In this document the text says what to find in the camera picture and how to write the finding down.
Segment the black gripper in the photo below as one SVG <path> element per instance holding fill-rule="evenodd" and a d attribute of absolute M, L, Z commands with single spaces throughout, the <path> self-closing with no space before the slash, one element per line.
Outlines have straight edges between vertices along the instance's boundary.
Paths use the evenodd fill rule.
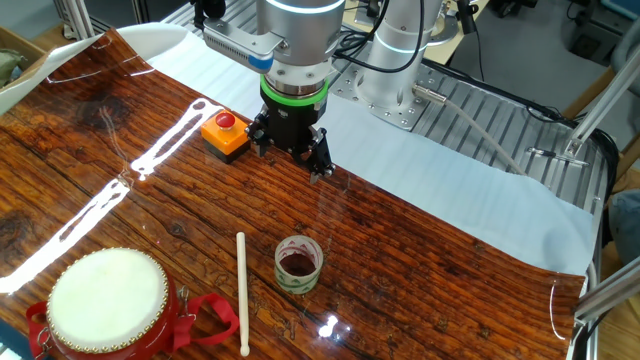
<path fill-rule="evenodd" d="M 266 110 L 261 110 L 245 128 L 258 156 L 264 156 L 274 145 L 283 151 L 291 150 L 294 160 L 310 173 L 309 182 L 315 184 L 321 177 L 335 172 L 331 160 L 326 129 L 315 125 L 326 110 L 327 95 L 318 101 L 310 99 L 276 99 L 275 95 L 261 93 Z"/>

